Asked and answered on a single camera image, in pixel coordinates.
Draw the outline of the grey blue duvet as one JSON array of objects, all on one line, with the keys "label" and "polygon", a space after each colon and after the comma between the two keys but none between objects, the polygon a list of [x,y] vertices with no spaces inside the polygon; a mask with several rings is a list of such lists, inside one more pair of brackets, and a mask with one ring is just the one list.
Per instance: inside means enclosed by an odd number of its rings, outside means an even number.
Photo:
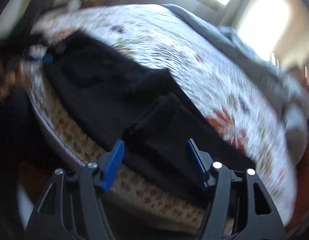
[{"label": "grey blue duvet", "polygon": [[240,39],[233,28],[216,27],[178,5],[166,4],[165,8],[180,17],[237,64],[259,88],[284,124],[287,149],[293,165],[297,165],[308,144],[309,94],[307,91],[291,74],[261,59]]}]

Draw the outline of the floral quilted bedspread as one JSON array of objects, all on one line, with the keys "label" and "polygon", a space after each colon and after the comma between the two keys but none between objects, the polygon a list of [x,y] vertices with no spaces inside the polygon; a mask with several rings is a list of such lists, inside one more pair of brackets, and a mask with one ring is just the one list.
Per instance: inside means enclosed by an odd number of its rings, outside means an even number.
[{"label": "floral quilted bedspread", "polygon": [[[160,5],[117,5],[50,12],[32,33],[49,44],[82,30],[129,59],[151,69],[168,69],[219,135],[253,159],[257,173],[287,225],[297,199],[296,165],[287,149],[285,127],[259,88],[242,69],[169,9]],[[72,169],[105,151],[62,106],[40,63],[26,66],[27,90],[43,131]],[[132,212],[158,218],[157,225],[189,232],[199,228],[203,209],[146,182],[125,165],[110,192]]]}]

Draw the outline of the black pants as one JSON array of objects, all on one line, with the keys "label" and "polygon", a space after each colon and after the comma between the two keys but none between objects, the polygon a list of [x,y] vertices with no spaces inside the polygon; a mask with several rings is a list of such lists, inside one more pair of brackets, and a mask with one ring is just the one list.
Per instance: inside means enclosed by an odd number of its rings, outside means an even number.
[{"label": "black pants", "polygon": [[150,69],[82,32],[49,46],[46,78],[63,107],[104,150],[123,140],[124,164],[164,191],[197,205],[202,174],[186,142],[228,168],[255,163],[225,142],[167,69]]}]

